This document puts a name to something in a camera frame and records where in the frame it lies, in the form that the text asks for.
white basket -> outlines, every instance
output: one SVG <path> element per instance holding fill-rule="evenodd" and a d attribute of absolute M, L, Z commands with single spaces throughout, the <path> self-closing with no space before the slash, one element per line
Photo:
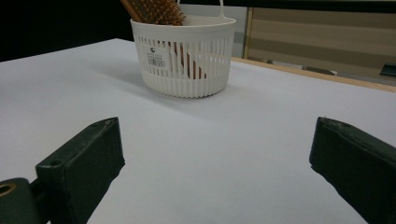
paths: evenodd
<path fill-rule="evenodd" d="M 198 98 L 222 91 L 228 82 L 235 20 L 186 15 L 183 26 L 131 20 L 145 84 L 176 97 Z"/>

label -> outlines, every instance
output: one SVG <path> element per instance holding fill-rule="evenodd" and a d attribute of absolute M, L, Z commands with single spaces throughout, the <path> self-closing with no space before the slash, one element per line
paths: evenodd
<path fill-rule="evenodd" d="M 170 69 L 169 50 L 166 48 L 142 45 L 145 63 L 161 69 Z"/>

brush bristle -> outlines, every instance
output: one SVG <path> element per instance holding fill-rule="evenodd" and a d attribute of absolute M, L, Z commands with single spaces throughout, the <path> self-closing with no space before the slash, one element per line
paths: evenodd
<path fill-rule="evenodd" d="M 135 11 L 132 17 L 134 21 L 159 25 L 182 25 L 185 18 L 174 0 L 130 0 L 130 3 Z"/>

table surface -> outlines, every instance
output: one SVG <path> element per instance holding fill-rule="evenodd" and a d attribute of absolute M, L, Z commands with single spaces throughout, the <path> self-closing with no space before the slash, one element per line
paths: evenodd
<path fill-rule="evenodd" d="M 364 223 L 311 169 L 315 125 L 396 146 L 395 89 L 278 68 L 234 60 L 224 91 L 180 99 L 147 88 L 120 39 L 0 63 L 0 179 L 33 181 L 52 151 L 119 117 L 126 165 L 89 223 Z"/>

hairbrush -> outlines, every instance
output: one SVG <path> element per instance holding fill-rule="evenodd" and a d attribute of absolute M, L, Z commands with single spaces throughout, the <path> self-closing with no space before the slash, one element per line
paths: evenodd
<path fill-rule="evenodd" d="M 158 24 L 181 26 L 185 16 L 175 0 L 120 0 L 128 11 L 133 21 Z M 187 60 L 190 61 L 190 54 L 187 53 Z M 184 66 L 183 47 L 181 47 L 181 64 Z M 193 79 L 203 78 L 202 69 L 199 67 L 199 76 L 196 76 L 196 62 L 193 61 Z M 190 67 L 187 67 L 188 76 L 191 77 Z"/>

